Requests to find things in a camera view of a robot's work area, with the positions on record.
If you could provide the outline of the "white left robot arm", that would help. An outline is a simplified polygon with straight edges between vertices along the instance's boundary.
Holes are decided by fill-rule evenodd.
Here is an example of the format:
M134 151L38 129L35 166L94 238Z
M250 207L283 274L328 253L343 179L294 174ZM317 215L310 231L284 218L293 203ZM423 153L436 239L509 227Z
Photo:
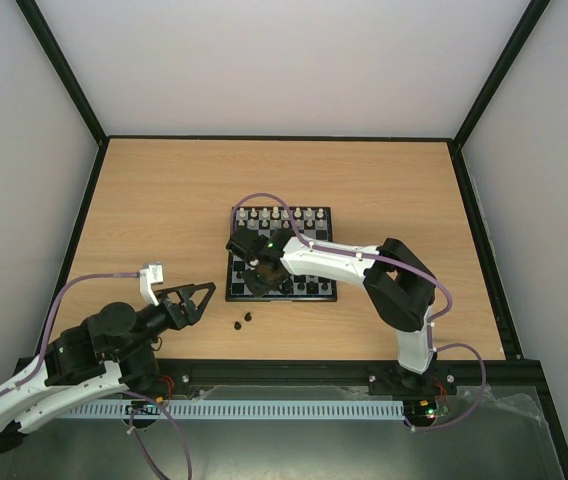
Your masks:
M212 282L162 289L140 310L113 302L63 331L0 385L0 454L75 407L149 391L160 376L154 344L167 330L195 325L215 290Z

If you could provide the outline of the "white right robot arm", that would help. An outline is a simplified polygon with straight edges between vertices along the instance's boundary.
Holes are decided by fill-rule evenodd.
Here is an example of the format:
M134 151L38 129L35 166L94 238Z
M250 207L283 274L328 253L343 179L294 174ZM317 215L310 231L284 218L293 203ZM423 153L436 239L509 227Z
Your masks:
M400 379L409 390L424 390L435 379L435 352L428 314L436 278L399 240L381 246L350 246L278 229L266 237L237 228L226 244L246 264L248 291L262 297L281 290L294 276L312 276L365 290L381 320L395 329Z

